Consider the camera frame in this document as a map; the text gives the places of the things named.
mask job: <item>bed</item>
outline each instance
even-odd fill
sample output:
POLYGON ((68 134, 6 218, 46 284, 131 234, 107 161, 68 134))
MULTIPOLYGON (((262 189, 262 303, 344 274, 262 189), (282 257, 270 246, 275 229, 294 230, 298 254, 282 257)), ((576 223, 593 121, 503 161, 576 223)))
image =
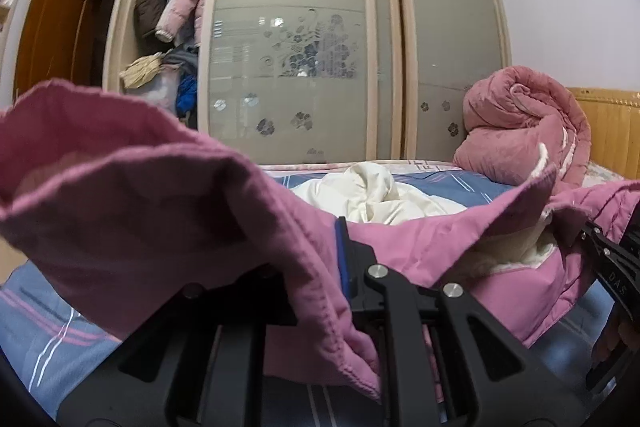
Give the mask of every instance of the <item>bed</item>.
MULTIPOLYGON (((452 164, 426 160, 380 162, 397 182, 425 194, 467 207, 487 204, 509 190, 481 174, 452 164)), ((342 172, 352 164, 274 165, 265 172, 295 188, 305 181, 342 172)), ((586 185, 622 178, 590 164, 586 185)), ((545 364, 565 381, 585 405, 596 407, 607 391, 584 391, 590 350, 609 315, 612 301, 597 283, 578 305, 532 346, 545 364)), ((119 340, 91 324, 61 299, 36 267, 27 262, 0 288, 0 346, 22 383, 46 412, 55 417, 62 399, 115 349, 119 340)), ((345 387, 303 385, 266 377, 263 425, 365 427, 382 423, 379 406, 345 387)))

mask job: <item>wardrobe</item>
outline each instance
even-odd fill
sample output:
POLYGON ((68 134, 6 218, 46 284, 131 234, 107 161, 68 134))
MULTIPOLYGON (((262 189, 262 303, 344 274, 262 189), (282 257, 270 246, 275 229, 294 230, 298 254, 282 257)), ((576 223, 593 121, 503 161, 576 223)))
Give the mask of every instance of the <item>wardrobe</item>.
MULTIPOLYGON (((142 55, 116 0, 103 87, 142 55)), ((462 100, 509 63, 500 0, 205 0, 198 130, 260 164, 450 160, 462 100)))

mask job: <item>beige cloth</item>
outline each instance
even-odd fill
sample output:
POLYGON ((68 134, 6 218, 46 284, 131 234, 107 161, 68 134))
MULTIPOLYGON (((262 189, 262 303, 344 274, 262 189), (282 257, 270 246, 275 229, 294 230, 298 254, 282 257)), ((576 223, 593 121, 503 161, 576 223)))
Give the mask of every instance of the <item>beige cloth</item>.
POLYGON ((136 89, 144 86, 160 71, 162 53, 140 57, 120 72, 125 89, 136 89))
MULTIPOLYGON (((399 225, 409 219, 466 210, 455 201, 428 196, 418 188, 396 182, 385 166, 372 162, 356 163, 345 172, 306 181, 291 191, 314 207, 355 223, 399 225)), ((533 227, 480 239, 449 269, 447 280, 538 268, 558 246, 547 228, 551 219, 551 213, 544 212, 533 227)))

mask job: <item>pink stripe on sheet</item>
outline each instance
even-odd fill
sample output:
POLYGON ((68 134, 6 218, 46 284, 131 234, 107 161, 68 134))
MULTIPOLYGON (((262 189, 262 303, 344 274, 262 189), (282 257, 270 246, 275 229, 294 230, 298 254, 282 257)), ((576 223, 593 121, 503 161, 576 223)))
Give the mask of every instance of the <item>pink stripe on sheet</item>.
MULTIPOLYGON (((55 337, 60 333, 60 328, 58 328, 58 331, 56 331, 56 330, 52 329, 51 327, 47 326, 41 320, 39 320, 37 317, 34 317, 33 315, 31 315, 30 312, 28 312, 25 309, 23 309, 22 307, 18 306, 18 304, 15 303, 11 299, 11 297, 9 297, 6 293, 0 292, 0 297, 2 299, 4 299, 4 301, 6 301, 7 304, 9 304, 9 306, 11 306, 13 308, 17 308, 19 311, 21 311, 29 320, 31 320, 31 322, 33 322, 41 330, 45 331, 48 335, 51 335, 52 337, 55 337)), ((93 346, 95 344, 94 342, 80 341, 78 339, 73 339, 71 337, 63 338, 62 342, 67 343, 67 344, 74 344, 75 346, 82 346, 82 347, 93 346)))
MULTIPOLYGON (((52 335, 57 334, 60 329, 60 325, 56 325, 49 319, 43 317, 38 313, 32 306, 27 304, 24 300, 18 297, 11 290, 0 290, 0 296, 4 298, 4 300, 14 308, 18 308, 25 316, 30 318, 35 324, 37 324, 40 328, 47 331, 47 333, 51 333, 52 335)), ((104 339, 108 339, 110 341, 120 342, 113 335, 109 335, 104 333, 102 335, 96 335, 94 333, 86 333, 85 331, 76 330, 75 328, 68 328, 67 334, 76 335, 80 337, 80 339, 74 339, 73 337, 65 337, 64 341, 69 344, 76 344, 77 346, 92 346, 96 341, 101 341, 104 339)))

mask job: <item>frosted glass panel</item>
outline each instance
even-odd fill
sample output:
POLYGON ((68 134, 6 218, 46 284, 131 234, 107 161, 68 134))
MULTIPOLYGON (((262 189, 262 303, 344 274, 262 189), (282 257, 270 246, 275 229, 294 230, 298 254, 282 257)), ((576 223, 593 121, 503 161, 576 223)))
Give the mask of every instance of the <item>frosted glass panel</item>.
POLYGON ((418 34, 417 158, 450 161, 465 137, 462 99, 500 69, 494 0, 414 0, 418 34))
POLYGON ((209 132, 262 164, 363 160, 364 0, 216 0, 209 132))

